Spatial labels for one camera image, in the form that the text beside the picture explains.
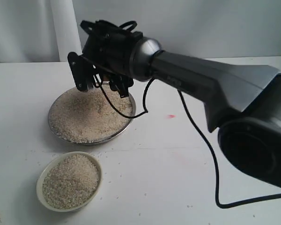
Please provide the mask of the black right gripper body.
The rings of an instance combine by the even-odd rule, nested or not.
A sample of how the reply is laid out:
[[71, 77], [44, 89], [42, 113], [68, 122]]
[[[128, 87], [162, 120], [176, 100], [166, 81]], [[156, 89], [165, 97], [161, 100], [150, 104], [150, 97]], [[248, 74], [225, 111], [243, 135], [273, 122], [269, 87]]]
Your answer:
[[143, 33], [134, 31], [136, 21], [117, 26], [106, 20], [83, 20], [81, 28], [88, 34], [82, 55], [104, 71], [132, 77], [130, 58]]

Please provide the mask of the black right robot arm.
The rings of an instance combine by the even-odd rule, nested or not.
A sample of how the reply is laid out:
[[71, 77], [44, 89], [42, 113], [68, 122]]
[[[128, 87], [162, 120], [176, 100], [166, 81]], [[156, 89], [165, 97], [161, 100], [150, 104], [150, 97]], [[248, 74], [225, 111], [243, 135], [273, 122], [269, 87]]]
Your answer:
[[204, 104], [208, 130], [218, 130], [226, 159], [281, 187], [281, 71], [170, 53], [135, 31], [136, 25], [81, 22], [88, 34], [82, 57], [91, 63], [90, 80], [106, 76], [110, 89], [125, 98], [134, 80], [155, 78], [196, 98]]

